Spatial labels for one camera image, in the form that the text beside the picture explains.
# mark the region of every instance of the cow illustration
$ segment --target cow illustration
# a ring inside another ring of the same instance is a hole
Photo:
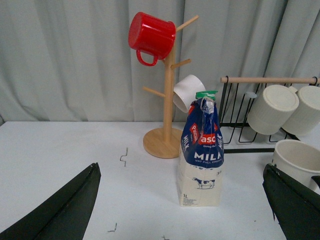
[[[192,180],[196,181],[199,185],[198,189],[213,189],[215,186],[215,179],[213,180],[200,180],[196,177],[192,178]]]

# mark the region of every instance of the milk carton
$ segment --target milk carton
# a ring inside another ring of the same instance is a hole
[[[181,206],[218,206],[224,163],[216,103],[203,97],[191,104],[181,136],[177,188]]]

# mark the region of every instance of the green cap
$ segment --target green cap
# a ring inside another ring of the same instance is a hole
[[[203,98],[203,97],[208,97],[208,98],[211,98],[212,100],[216,100],[216,93],[218,91],[198,91],[196,94],[195,94],[195,98],[196,99],[200,99],[200,98]]]

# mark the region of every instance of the white ceramic cup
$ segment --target white ceramic cup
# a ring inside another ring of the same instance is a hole
[[[196,93],[205,90],[206,88],[199,78],[189,75],[174,86],[173,103],[182,112],[187,113],[191,103],[196,100]]]
[[[250,127],[257,133],[272,135],[294,113],[299,105],[294,87],[270,85],[253,103],[247,116]]]
[[[298,140],[285,139],[275,144],[272,164],[315,191],[312,176],[320,176],[320,150]]]
[[[320,87],[304,86],[297,95],[299,106],[282,128],[293,135],[307,135],[320,122]]]

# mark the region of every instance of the staple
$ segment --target staple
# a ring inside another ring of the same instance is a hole
[[[121,161],[121,162],[124,162],[124,166],[126,166],[126,165],[127,165],[127,161],[122,160],[122,157],[126,157],[126,156],[128,156],[128,148],[126,148],[125,155],[122,155],[122,156],[120,157],[120,161]]]
[[[108,233],[114,233],[116,230],[117,230],[117,223],[115,223],[114,230],[110,230],[110,231],[108,231]]]

